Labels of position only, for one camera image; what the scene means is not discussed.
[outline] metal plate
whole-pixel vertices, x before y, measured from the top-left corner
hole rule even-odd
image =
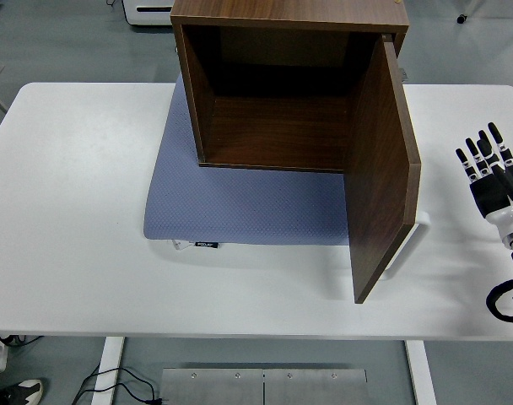
[[[265,370],[266,405],[369,405],[364,370]]]
[[[263,405],[262,370],[163,369],[169,405]]]
[[[368,405],[364,370],[164,369],[169,405]]]

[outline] electrical cord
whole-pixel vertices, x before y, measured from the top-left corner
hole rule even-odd
[[[511,290],[513,290],[513,280],[504,281],[502,284],[494,287],[485,300],[487,308],[495,318],[509,323],[513,323],[513,316],[502,314],[496,307],[496,302],[502,295],[509,293]]]
[[[8,337],[0,336],[0,342],[2,342],[8,348],[22,348],[23,346],[28,346],[29,344],[36,342],[43,337],[44,336],[38,336],[35,339],[31,339],[28,342],[26,342],[26,336],[24,336],[24,339],[21,339],[19,335],[9,335]]]
[[[80,385],[80,388],[78,389],[78,392],[77,392],[77,395],[75,396],[75,398],[73,399],[73,402],[72,402],[72,405],[75,405],[78,400],[80,400],[80,398],[82,397],[82,395],[84,395],[86,392],[106,392],[106,391],[109,391],[111,390],[112,388],[116,388],[117,386],[121,386],[123,387],[127,393],[135,400],[141,402],[141,403],[146,403],[148,405],[161,405],[163,403],[163,400],[161,398],[155,398],[155,391],[154,391],[154,386],[152,386],[148,381],[146,380],[143,380],[142,378],[138,378],[136,375],[134,375],[130,370],[124,368],[124,367],[116,367],[114,369],[110,369],[110,370],[105,370],[105,371],[101,371],[101,372],[97,372],[97,370],[99,369],[100,367],[100,364],[97,365],[97,367],[95,367],[94,371],[92,371],[92,373],[90,375],[88,375],[86,378],[84,378],[84,380],[82,381],[82,384]],[[138,380],[138,381],[141,381],[143,382],[144,384],[147,384],[150,389],[152,390],[152,399],[149,399],[149,400],[145,400],[145,399],[141,399],[137,396],[135,396],[131,390],[129,388],[127,388],[127,386],[122,383],[122,382],[118,382],[116,384],[114,384],[113,386],[109,386],[108,388],[104,388],[104,389],[101,389],[101,390],[97,390],[97,389],[86,389],[86,390],[83,390],[83,387],[84,385],[86,384],[86,382],[88,382],[89,379],[93,378],[93,377],[96,377],[98,375],[103,375],[103,374],[106,374],[106,373],[110,373],[112,371],[116,371],[116,370],[122,370],[122,371],[125,371],[127,372],[129,375],[131,375],[135,380]]]

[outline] gray floor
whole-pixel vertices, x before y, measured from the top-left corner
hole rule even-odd
[[[41,405],[68,405],[100,362],[104,344],[104,337],[44,337],[23,348],[10,348],[0,389],[40,379],[44,386]]]
[[[128,338],[122,364],[155,386],[165,367],[364,369],[372,405],[415,405],[402,342]],[[141,384],[131,387],[149,395]],[[117,393],[116,404],[130,403],[126,393]]]
[[[506,1],[505,8],[503,2],[405,3],[411,28],[399,63],[407,83],[513,86],[513,1]],[[459,25],[456,17],[461,13],[468,20]],[[7,105],[30,82],[172,82],[180,72],[172,30],[130,26],[121,0],[113,7],[101,0],[0,0],[0,65],[4,66],[0,98]],[[71,350],[64,344],[49,347],[58,355]],[[75,344],[75,350],[81,350]],[[206,342],[176,344],[212,350],[213,361],[221,354],[228,361],[246,358],[243,344],[235,348]],[[313,353],[312,359],[318,359],[321,349],[320,343],[305,348]],[[251,350],[265,353],[265,346],[253,345]],[[283,352],[270,353],[283,356]],[[513,343],[430,343],[428,355],[440,403],[513,403],[509,395],[513,393]],[[269,353],[251,358],[270,359]],[[489,373],[496,378],[494,384],[487,382]]]

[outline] black shoe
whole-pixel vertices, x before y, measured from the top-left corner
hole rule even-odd
[[[26,380],[0,390],[0,405],[37,405],[43,395],[39,380]]]

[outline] blue mat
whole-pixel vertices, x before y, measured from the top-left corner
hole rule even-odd
[[[347,245],[343,175],[198,166],[179,78],[149,188],[144,234],[254,245]]]

